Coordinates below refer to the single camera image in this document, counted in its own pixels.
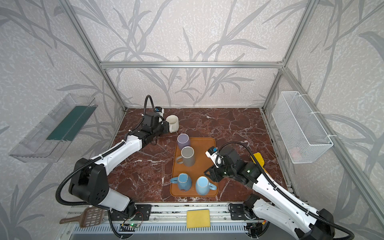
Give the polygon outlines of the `white ceramic mug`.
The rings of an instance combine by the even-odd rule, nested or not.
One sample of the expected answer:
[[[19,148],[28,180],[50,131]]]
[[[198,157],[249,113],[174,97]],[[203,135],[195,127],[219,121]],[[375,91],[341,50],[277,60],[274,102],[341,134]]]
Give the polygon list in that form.
[[[169,133],[176,133],[179,130],[179,118],[176,115],[170,115],[166,118],[169,123]]]

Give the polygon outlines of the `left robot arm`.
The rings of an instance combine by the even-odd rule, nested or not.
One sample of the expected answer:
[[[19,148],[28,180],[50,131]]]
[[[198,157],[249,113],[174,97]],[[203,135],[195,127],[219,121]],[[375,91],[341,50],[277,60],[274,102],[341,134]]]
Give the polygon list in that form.
[[[64,206],[92,205],[114,210],[126,218],[134,216],[137,211],[134,200],[111,189],[108,175],[129,156],[169,132],[169,123],[163,115],[163,108],[152,105],[152,111],[144,111],[139,124],[121,142],[96,157],[78,160],[73,172],[59,184],[56,201]]]

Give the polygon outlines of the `light blue mug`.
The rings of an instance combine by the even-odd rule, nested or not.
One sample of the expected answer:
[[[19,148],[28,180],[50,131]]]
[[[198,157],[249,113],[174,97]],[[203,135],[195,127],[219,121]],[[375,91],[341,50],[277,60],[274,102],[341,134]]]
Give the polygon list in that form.
[[[217,190],[217,187],[210,183],[207,177],[201,176],[196,181],[196,191],[200,196],[206,196],[210,191]]]

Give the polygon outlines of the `grey mug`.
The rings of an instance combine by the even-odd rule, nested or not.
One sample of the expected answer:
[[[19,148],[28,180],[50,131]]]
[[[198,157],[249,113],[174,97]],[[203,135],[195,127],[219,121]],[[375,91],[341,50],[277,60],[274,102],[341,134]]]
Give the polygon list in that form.
[[[195,151],[192,147],[184,147],[181,150],[181,156],[176,158],[177,164],[184,164],[187,167],[192,167],[196,162]]]

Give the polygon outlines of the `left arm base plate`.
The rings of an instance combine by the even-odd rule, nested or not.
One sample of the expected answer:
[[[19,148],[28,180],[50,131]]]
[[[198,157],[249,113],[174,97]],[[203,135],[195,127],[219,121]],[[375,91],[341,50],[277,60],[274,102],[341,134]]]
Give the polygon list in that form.
[[[150,204],[139,204],[128,206],[124,211],[112,210],[111,220],[112,221],[148,221],[151,214],[152,205]]]

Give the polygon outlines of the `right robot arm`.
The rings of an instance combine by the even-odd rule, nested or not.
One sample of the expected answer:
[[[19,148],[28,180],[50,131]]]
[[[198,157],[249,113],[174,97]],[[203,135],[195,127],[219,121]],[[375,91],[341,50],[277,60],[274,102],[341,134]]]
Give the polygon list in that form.
[[[311,207],[274,181],[259,163],[262,159],[259,153],[252,153],[240,143],[252,159],[244,162],[229,145],[225,143],[221,148],[211,147],[206,151],[214,164],[204,174],[213,182],[234,179],[267,198],[267,202],[259,197],[245,202],[250,216],[274,224],[297,240],[334,240],[337,230],[346,234],[345,240],[354,239],[352,231],[335,224],[329,211]]]

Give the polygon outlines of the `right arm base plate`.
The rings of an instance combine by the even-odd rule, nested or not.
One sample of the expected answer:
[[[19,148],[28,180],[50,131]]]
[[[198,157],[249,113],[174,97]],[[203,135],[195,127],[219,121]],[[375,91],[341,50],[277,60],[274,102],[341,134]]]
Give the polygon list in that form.
[[[231,220],[255,220],[257,218],[255,214],[251,213],[249,208],[244,208],[243,204],[229,203],[228,210]]]

